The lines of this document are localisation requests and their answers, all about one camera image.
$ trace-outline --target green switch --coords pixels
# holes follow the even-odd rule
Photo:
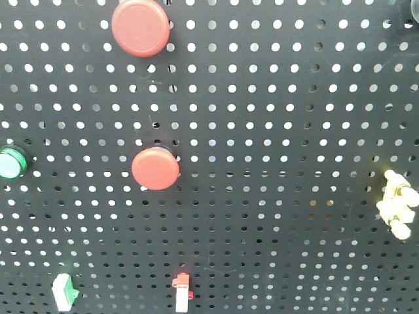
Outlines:
[[[23,175],[28,166],[28,155],[20,147],[6,145],[0,148],[0,178],[15,179]]]
[[[79,291],[73,288],[68,273],[61,273],[55,278],[52,284],[52,292],[60,312],[71,311],[74,300],[79,296]]]

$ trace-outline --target perforated metal panel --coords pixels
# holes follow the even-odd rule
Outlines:
[[[0,191],[2,313],[408,313],[418,227],[375,203],[419,184],[419,27],[408,0],[164,0],[167,51],[123,52],[117,1],[2,0],[0,143],[34,158]],[[141,190],[155,142],[181,177]]]

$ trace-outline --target red toggle switch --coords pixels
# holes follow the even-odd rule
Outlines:
[[[175,156],[163,147],[140,152],[132,161],[134,179],[150,190],[164,190],[176,182],[180,168]]]
[[[168,43],[169,19],[154,0],[125,0],[113,12],[112,32],[127,53],[150,57]]]
[[[194,298],[194,292],[189,290],[189,275],[180,273],[173,279],[172,287],[176,288],[176,313],[188,311],[188,300]]]

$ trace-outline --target red button cap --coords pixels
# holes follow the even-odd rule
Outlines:
[[[179,164],[168,150],[152,147],[140,152],[132,162],[132,175],[150,190],[164,190],[179,177]]]
[[[118,44],[137,57],[158,54],[169,40],[169,19],[153,0],[125,0],[112,16],[112,32]]]

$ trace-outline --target green pilot lamp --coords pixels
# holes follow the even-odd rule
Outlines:
[[[0,178],[18,178],[26,172],[27,167],[27,154],[20,147],[7,145],[0,148]]]

